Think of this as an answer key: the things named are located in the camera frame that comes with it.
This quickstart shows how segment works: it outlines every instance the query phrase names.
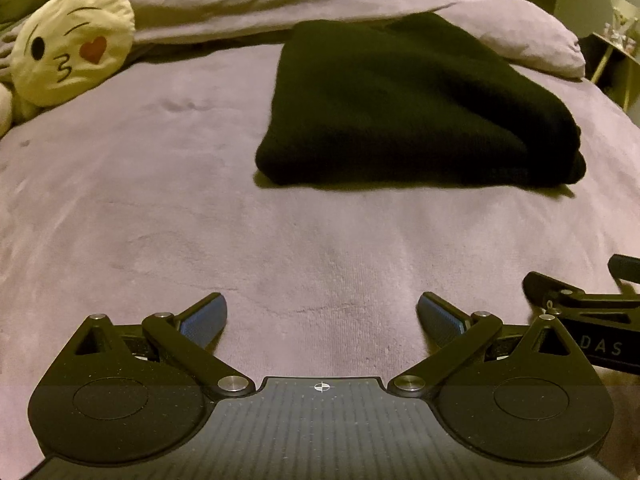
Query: plush toy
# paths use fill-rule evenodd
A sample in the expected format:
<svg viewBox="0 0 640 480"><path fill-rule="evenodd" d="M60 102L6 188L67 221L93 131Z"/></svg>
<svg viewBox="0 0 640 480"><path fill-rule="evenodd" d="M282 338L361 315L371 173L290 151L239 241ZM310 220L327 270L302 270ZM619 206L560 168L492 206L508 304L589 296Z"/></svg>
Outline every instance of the plush toy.
<svg viewBox="0 0 640 480"><path fill-rule="evenodd" d="M0 136L7 122L29 120L39 108L65 103L115 74L134 30L129 0L50 0L36 10L11 52L13 85L0 91ZM7 91L9 106L2 104Z"/></svg>

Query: red heart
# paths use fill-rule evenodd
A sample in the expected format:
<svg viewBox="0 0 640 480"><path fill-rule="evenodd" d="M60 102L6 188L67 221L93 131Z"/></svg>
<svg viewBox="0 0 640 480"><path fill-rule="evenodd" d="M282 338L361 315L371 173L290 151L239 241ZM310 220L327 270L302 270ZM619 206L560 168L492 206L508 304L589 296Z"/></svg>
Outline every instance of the red heart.
<svg viewBox="0 0 640 480"><path fill-rule="evenodd" d="M97 65L100 63L100 59L105 50L107 50L107 38L98 36L92 43L87 41L87 43L80 47L80 57L89 63Z"/></svg>

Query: eyebrow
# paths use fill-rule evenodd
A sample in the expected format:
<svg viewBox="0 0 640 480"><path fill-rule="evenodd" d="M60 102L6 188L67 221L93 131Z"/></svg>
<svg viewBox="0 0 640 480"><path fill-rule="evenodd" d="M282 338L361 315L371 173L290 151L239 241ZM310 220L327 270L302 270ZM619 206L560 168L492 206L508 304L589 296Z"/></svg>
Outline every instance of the eyebrow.
<svg viewBox="0 0 640 480"><path fill-rule="evenodd" d="M85 9L102 10L100 7L78 7L77 9L74 9L71 12L68 12L66 15L68 16L70 14L73 14L74 12L78 12L78 10L85 10Z"/></svg>
<svg viewBox="0 0 640 480"><path fill-rule="evenodd" d="M38 28L38 25L40 25L39 23L33 27L33 30L31 31L31 34L29 35L29 37L27 38L27 43L24 45L24 54L26 56L27 54L27 49L29 47L29 42L31 41L31 37L33 36L33 33L36 31L36 29Z"/></svg>
<svg viewBox="0 0 640 480"><path fill-rule="evenodd" d="M70 32L72 32L73 30L76 30L76 28L78 28L78 27L84 27L85 25L89 25L89 23L91 23L91 22L84 22L84 23L80 23L80 25L76 25L75 27L70 28L68 31L66 31L66 32L63 34L63 36L66 36L67 34L69 34Z"/></svg>

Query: bed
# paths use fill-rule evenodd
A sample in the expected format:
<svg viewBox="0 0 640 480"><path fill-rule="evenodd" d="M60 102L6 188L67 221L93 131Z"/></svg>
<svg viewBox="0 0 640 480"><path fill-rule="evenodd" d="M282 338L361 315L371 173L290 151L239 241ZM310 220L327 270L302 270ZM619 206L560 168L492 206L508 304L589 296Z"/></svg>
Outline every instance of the bed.
<svg viewBox="0 0 640 480"><path fill-rule="evenodd" d="M424 291L528 324L529 271L615 294L609 257L640 254L640 130L575 77L579 50L558 46L558 35L571 35L549 16L520 16L524 28L538 27L537 48L551 42L551 54L537 56L530 35L518 39L517 20L495 28L504 22L493 10L484 22L474 14L483 2L510 9L516 0L131 2L136 43L125 68L0 141L2 480L42 459L27 403L89 314L136 324L217 291L228 323L215 355L255 383L386 383L434 351L415 313ZM517 72L564 102L582 130L584 178L553 189L276 186L257 171L282 43L296 22L427 10L502 48ZM638 378L598 372L616 409L599 459L635 479Z"/></svg>

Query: black oval eye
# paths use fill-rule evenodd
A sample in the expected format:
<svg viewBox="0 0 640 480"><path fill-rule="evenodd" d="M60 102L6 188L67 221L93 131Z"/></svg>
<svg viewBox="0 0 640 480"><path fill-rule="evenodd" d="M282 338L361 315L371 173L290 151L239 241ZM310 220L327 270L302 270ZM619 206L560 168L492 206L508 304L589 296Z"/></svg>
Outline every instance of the black oval eye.
<svg viewBox="0 0 640 480"><path fill-rule="evenodd" d="M40 61L44 56L44 40L39 36L31 43L31 56L36 61Z"/></svg>

